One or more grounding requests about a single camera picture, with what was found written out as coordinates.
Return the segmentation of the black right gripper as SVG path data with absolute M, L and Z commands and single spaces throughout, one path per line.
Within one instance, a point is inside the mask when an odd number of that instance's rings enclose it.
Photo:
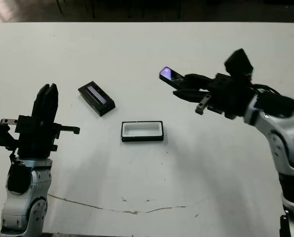
M 233 78 L 224 74 L 216 74 L 214 79 L 198 74 L 185 75 L 189 86 L 200 86 L 199 90 L 180 89 L 173 94 L 185 101 L 199 103 L 195 109 L 203 115 L 208 109 L 218 114 L 224 114 L 228 119 L 243 117 L 257 90 L 250 79 Z

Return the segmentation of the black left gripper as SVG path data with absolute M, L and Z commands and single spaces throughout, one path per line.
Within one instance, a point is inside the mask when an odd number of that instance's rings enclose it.
M 44 121 L 44 102 L 48 93 L 49 122 Z M 54 140 L 59 138 L 60 132 L 80 133 L 80 128 L 63 126 L 54 123 L 58 109 L 58 89 L 56 84 L 44 85 L 34 101 L 32 117 L 20 115 L 18 119 L 3 118 L 0 124 L 5 129 L 3 146 L 6 149 L 18 150 L 18 156 L 25 158 L 47 158 L 51 152 L 57 151 Z

